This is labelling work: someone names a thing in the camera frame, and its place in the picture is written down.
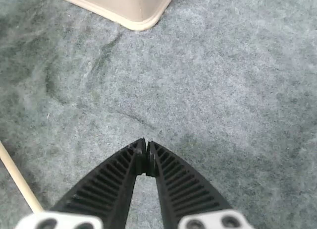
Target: screw hole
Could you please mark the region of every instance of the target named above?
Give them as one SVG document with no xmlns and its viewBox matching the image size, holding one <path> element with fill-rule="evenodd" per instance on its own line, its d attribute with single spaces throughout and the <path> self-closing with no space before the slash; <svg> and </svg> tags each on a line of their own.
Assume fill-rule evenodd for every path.
<svg viewBox="0 0 317 229">
<path fill-rule="evenodd" d="M 186 229 L 205 229 L 205 226 L 201 221 L 190 220 L 186 225 Z"/>
<path fill-rule="evenodd" d="M 240 222 L 238 219 L 232 216 L 226 216 L 222 218 L 222 224 L 224 225 L 225 228 L 239 228 L 240 227 Z"/>
<path fill-rule="evenodd" d="M 90 223 L 83 223 L 78 225 L 75 229 L 94 229 L 94 226 Z"/>
<path fill-rule="evenodd" d="M 46 219 L 36 227 L 36 229 L 54 229 L 56 227 L 57 221 L 53 218 Z"/>
</svg>

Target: gray carpet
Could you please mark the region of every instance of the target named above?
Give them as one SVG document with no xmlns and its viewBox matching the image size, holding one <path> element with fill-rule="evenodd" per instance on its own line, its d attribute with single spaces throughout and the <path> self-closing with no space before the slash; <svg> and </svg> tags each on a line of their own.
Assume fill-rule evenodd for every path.
<svg viewBox="0 0 317 229">
<path fill-rule="evenodd" d="M 173 0 L 144 32 L 62 0 L 0 0 L 0 139 L 48 209 L 145 137 L 257 229 L 317 227 L 317 0 Z M 30 213 L 0 165 L 0 228 Z M 162 229 L 154 179 L 127 229 Z"/>
</svg>

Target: beige plastic container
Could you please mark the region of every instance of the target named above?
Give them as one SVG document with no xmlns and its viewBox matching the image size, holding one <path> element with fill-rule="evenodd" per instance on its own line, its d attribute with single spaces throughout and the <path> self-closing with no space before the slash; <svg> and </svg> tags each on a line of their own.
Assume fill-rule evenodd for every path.
<svg viewBox="0 0 317 229">
<path fill-rule="evenodd" d="M 171 0 L 66 0 L 131 30 L 153 27 Z"/>
</svg>

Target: floor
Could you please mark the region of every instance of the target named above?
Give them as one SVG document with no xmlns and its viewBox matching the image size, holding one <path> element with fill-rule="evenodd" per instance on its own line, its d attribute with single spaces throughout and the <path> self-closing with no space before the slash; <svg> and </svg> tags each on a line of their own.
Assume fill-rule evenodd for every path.
<svg viewBox="0 0 317 229">
<path fill-rule="evenodd" d="M 256 229 L 317 225 L 317 0 L 173 0 L 144 32 L 0 0 L 0 139 L 44 208 L 145 137 Z M 0 228 L 31 213 L 0 165 Z M 137 181 L 127 229 L 162 229 Z"/>
</svg>

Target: wooden stick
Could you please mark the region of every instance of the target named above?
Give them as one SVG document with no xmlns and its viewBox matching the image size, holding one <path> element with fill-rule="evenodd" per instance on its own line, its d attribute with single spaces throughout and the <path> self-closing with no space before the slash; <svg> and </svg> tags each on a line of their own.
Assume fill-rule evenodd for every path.
<svg viewBox="0 0 317 229">
<path fill-rule="evenodd" d="M 31 210 L 34 213 L 42 212 L 43 208 L 40 205 L 39 201 L 36 199 L 35 195 L 33 194 L 32 190 L 30 189 L 29 185 L 23 178 L 21 172 L 16 167 L 15 163 L 13 162 L 12 158 L 10 157 L 8 151 L 4 148 L 0 141 L 0 159 L 2 160 L 4 166 L 8 170 L 9 174 L 11 175 L 13 181 L 15 182 L 16 186 L 19 188 L 20 192 L 22 193 L 24 199 L 30 206 Z"/>
</svg>

